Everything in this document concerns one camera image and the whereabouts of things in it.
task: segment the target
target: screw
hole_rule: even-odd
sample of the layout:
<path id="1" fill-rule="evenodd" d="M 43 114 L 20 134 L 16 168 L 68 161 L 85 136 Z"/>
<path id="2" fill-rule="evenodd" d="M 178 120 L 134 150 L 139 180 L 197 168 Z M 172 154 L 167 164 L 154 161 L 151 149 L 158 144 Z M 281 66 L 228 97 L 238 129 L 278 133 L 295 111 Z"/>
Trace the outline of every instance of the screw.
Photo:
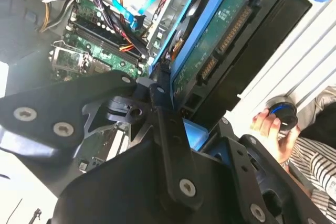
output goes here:
<path id="1" fill-rule="evenodd" d="M 28 107 L 17 108 L 13 114 L 16 119 L 23 122 L 31 122 L 37 117 L 37 112 Z"/>
<path id="2" fill-rule="evenodd" d="M 188 197 L 194 197 L 196 195 L 195 185 L 186 178 L 180 180 L 180 190 Z"/>
<path id="3" fill-rule="evenodd" d="M 313 221 L 312 219 L 310 219 L 310 218 L 308 218 L 308 223 L 309 224 L 316 224 L 316 222 L 315 221 Z"/>
<path id="4" fill-rule="evenodd" d="M 257 220 L 259 220 L 262 223 L 266 221 L 265 213 L 258 205 L 251 204 L 250 210 L 253 216 L 256 217 Z"/>
<path id="5" fill-rule="evenodd" d="M 131 83 L 131 80 L 128 79 L 127 77 L 125 77 L 125 76 L 123 76 L 121 79 L 126 83 Z"/>
<path id="6" fill-rule="evenodd" d="M 164 93 L 164 89 L 161 87 L 157 87 L 157 90 L 159 90 L 161 93 Z"/>
<path id="7" fill-rule="evenodd" d="M 250 140 L 251 140 L 251 142 L 252 142 L 253 144 L 257 144 L 257 140 L 255 140 L 254 137 L 251 137 L 251 136 L 250 136 Z"/>
<path id="8" fill-rule="evenodd" d="M 229 124 L 229 122 L 226 120 L 226 118 L 222 118 L 223 123 Z"/>
<path id="9" fill-rule="evenodd" d="M 63 137 L 71 136 L 74 133 L 74 131 L 75 131 L 74 127 L 72 127 L 72 125 L 69 123 L 60 122 L 54 125 L 54 132 L 58 136 Z"/>

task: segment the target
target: green circuit board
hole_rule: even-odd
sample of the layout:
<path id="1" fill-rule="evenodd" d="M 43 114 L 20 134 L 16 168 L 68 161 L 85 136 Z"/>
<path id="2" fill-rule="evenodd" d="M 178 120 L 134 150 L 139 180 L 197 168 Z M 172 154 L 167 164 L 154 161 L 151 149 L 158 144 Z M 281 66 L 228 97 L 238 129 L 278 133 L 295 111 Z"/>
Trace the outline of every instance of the green circuit board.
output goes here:
<path id="1" fill-rule="evenodd" d="M 65 42 L 76 48 L 90 51 L 91 56 L 106 63 L 112 68 L 112 70 L 121 70 L 135 79 L 144 75 L 144 71 L 137 69 L 135 65 L 119 58 L 118 56 L 102 49 L 93 43 L 86 41 L 76 34 L 71 34 L 69 38 L 65 39 Z"/>
<path id="2" fill-rule="evenodd" d="M 245 0 L 223 0 L 213 19 L 205 29 L 195 48 L 192 50 L 184 66 L 173 81 L 175 100 L 180 100 L 187 84 L 195 79 L 204 63 L 230 27 Z"/>
<path id="3" fill-rule="evenodd" d="M 101 21 L 101 13 L 89 0 L 77 0 L 77 15 L 96 24 Z"/>
<path id="4" fill-rule="evenodd" d="M 121 70 L 134 79 L 148 76 L 148 65 L 144 64 L 144 66 L 142 66 L 136 56 L 126 55 L 125 53 L 119 52 L 118 44 L 123 42 L 114 41 L 112 39 L 114 32 L 110 29 L 105 29 L 106 26 L 103 26 L 104 21 L 101 13 L 91 1 L 76 0 L 76 4 L 71 12 L 70 22 L 74 22 L 76 25 L 78 19 L 81 20 L 81 25 L 84 25 L 84 27 L 89 29 L 91 33 L 89 33 L 88 30 L 82 30 L 82 33 L 85 33 L 85 36 L 82 36 L 81 33 L 77 32 L 77 29 L 74 31 L 65 31 L 63 40 L 66 45 L 83 50 L 93 57 L 97 65 L 96 68 L 99 69 L 99 71 L 94 71 L 95 73 Z M 109 33 L 108 31 L 112 33 L 111 38 L 108 39 L 111 43 L 109 43 L 108 40 L 103 41 L 101 37 L 99 37 L 102 36 L 103 33 Z M 56 81 L 73 80 L 83 75 L 91 74 L 92 72 L 88 71 L 87 73 L 83 73 L 82 71 L 79 73 L 79 71 L 77 71 L 78 59 L 74 59 L 73 54 L 64 51 L 60 51 L 57 64 L 71 68 L 73 71 L 67 71 L 65 74 L 64 70 L 58 70 L 53 77 Z"/>

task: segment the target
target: black knob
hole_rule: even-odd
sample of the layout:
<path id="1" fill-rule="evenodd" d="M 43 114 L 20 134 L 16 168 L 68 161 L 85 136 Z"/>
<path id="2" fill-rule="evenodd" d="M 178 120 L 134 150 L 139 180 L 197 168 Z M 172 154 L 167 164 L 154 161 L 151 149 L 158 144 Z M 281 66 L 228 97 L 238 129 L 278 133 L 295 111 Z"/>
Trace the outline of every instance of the black knob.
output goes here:
<path id="1" fill-rule="evenodd" d="M 290 102 L 280 102 L 269 108 L 269 114 L 275 114 L 281 121 L 280 130 L 288 131 L 298 124 L 296 107 Z"/>

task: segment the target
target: finger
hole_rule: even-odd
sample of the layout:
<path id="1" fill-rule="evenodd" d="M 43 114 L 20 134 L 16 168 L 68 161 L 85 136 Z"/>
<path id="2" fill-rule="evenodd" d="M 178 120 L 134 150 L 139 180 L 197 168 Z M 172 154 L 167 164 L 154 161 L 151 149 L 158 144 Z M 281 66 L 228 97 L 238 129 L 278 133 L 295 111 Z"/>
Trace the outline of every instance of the finger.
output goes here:
<path id="1" fill-rule="evenodd" d="M 253 125 L 253 130 L 260 131 L 263 121 L 268 115 L 268 109 L 264 109 L 259 115 L 256 122 Z"/>
<path id="2" fill-rule="evenodd" d="M 269 130 L 271 129 L 271 126 L 272 126 L 275 118 L 276 118 L 276 116 L 274 114 L 271 114 L 271 115 L 269 115 L 268 117 L 265 118 L 265 120 L 263 121 L 263 123 L 261 125 L 261 128 L 260 128 L 260 134 L 262 136 L 267 136 L 268 137 Z"/>
<path id="3" fill-rule="evenodd" d="M 272 141 L 278 142 L 278 135 L 280 131 L 281 121 L 278 118 L 275 118 L 271 128 L 269 129 L 268 138 Z"/>
<path id="4" fill-rule="evenodd" d="M 251 123 L 251 125 L 250 125 L 250 129 L 251 129 L 251 130 L 253 130 L 254 124 L 256 123 L 259 114 L 255 115 L 254 118 L 252 118 L 252 123 Z"/>
<path id="5" fill-rule="evenodd" d="M 294 127 L 287 135 L 285 145 L 287 150 L 292 150 L 295 145 L 295 141 L 300 135 L 300 128 L 299 127 Z"/>

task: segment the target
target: hand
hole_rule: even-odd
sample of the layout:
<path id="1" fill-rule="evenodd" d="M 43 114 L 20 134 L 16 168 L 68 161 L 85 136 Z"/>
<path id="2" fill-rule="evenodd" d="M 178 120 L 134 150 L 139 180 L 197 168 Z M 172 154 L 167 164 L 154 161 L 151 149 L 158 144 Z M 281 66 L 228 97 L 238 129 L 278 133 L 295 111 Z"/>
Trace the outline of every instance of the hand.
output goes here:
<path id="1" fill-rule="evenodd" d="M 289 159 L 295 141 L 300 134 L 299 128 L 293 128 L 286 137 L 278 140 L 281 121 L 274 114 L 268 115 L 268 109 L 253 118 L 251 129 L 253 135 L 268 150 L 278 163 L 283 163 Z"/>

